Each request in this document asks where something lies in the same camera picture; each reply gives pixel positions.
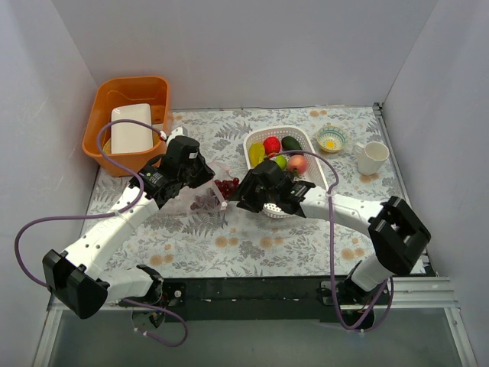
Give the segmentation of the red grape bunch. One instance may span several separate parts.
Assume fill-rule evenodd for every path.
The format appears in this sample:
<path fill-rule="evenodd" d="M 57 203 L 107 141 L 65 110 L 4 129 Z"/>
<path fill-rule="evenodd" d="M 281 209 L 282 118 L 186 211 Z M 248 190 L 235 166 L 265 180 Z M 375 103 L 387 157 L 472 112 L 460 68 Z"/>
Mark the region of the red grape bunch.
<path fill-rule="evenodd" d="M 239 183 L 240 180 L 237 177 L 228 180 L 214 180 L 210 186 L 203 189 L 203 192 L 193 197 L 189 208 L 201 213 L 224 210 L 227 207 L 227 200 Z"/>

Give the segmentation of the clear zip top bag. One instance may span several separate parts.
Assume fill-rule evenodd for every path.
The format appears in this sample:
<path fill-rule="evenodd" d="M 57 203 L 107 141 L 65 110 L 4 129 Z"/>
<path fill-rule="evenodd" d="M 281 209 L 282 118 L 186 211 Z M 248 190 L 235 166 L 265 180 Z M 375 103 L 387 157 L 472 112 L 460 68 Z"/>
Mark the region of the clear zip top bag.
<path fill-rule="evenodd" d="M 218 161 L 209 163 L 209 166 L 215 172 L 213 179 L 196 189 L 183 188 L 179 195 L 169 200 L 161 211 L 167 215 L 191 216 L 226 210 L 228 203 L 215 184 L 215 180 L 231 179 L 230 167 Z"/>

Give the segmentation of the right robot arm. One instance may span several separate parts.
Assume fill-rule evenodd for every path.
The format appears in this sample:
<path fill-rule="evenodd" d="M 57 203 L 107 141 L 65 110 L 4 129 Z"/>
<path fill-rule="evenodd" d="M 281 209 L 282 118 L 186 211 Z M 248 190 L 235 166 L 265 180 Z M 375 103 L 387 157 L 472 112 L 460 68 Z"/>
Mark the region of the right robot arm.
<path fill-rule="evenodd" d="M 282 171 L 274 161 L 249 170 L 230 199 L 253 213 L 275 204 L 286 214 L 323 219 L 369 236 L 374 254 L 332 287 L 341 300 L 355 304 L 366 302 L 389 277 L 409 275 L 432 238 L 409 204 L 398 196 L 377 202 L 331 195 Z"/>

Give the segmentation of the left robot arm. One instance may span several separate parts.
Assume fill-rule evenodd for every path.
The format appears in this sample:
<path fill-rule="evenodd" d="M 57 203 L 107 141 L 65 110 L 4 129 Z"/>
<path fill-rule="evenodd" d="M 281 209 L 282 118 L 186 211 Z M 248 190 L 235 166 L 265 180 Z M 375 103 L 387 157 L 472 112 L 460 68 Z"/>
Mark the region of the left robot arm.
<path fill-rule="evenodd" d="M 215 176 L 199 151 L 199 142 L 178 135 L 165 154 L 152 158 L 132 177 L 103 220 L 61 253 L 43 258 L 48 290 L 80 319 L 93 316 L 103 304 L 129 298 L 148 306 L 163 295 L 163 277 L 138 265 L 106 271 L 108 260 L 146 219 L 184 188 L 195 189 Z"/>

